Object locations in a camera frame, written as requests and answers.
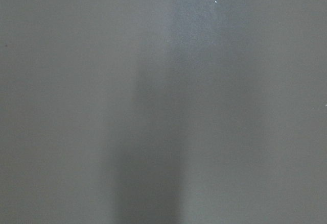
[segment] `gray surface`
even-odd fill
[[[0,222],[325,224],[326,6],[0,0]]]

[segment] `gray wall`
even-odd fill
[[[326,6],[0,0],[0,222],[325,224]]]

